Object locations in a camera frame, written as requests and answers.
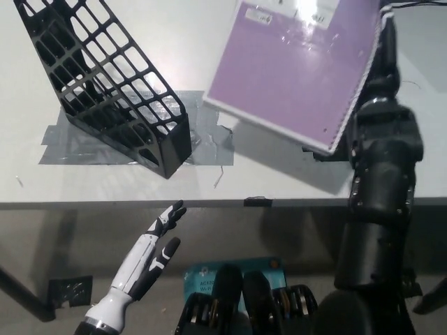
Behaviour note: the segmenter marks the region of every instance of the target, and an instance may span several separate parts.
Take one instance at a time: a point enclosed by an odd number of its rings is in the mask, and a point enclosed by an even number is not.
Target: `robotic arm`
[[[165,210],[140,236],[119,268],[109,292],[89,309],[75,335],[122,333],[127,307],[144,297],[180,245],[180,240],[174,237],[153,257],[157,241],[167,231],[175,228],[177,221],[185,213],[183,201],[177,202]]]

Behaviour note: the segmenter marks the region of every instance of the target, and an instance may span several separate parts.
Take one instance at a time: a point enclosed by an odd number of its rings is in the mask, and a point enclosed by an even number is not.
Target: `table leg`
[[[45,305],[16,278],[0,267],[0,290],[13,298],[20,306],[42,322],[53,321],[56,318],[54,309]]]

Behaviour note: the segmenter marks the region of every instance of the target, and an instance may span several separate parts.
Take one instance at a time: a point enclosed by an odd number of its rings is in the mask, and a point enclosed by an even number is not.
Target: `notebook label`
[[[297,20],[307,24],[314,24],[322,29],[329,27],[335,11],[338,7],[339,0],[316,0],[297,2]]]
[[[245,17],[249,20],[259,22],[266,26],[268,26],[271,23],[273,18],[272,15],[264,13],[255,8],[248,8],[247,11],[245,12]]]
[[[246,2],[280,15],[294,17],[305,24],[327,29],[340,0],[246,0]],[[264,25],[269,25],[273,20],[273,15],[256,8],[248,8],[245,17]]]

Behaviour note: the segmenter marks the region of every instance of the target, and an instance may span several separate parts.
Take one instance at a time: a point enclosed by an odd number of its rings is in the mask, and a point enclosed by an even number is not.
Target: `purple notebook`
[[[292,2],[240,2],[204,101],[332,154],[374,58],[380,1]]]

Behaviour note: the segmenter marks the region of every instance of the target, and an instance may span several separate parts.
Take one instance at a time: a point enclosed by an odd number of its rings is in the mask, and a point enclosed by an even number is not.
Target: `white table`
[[[108,4],[173,89],[205,89],[235,0]],[[446,14],[443,8],[396,11],[400,99],[417,114],[425,142],[418,204],[447,203]],[[184,165],[165,180],[139,165],[39,165],[59,101],[12,0],[0,1],[0,27],[0,208],[161,207],[177,199],[189,206],[237,206],[248,197],[272,199],[273,206],[346,203],[347,163],[317,163],[298,145],[224,115],[219,122],[235,132],[235,159],[217,185],[220,166]]]

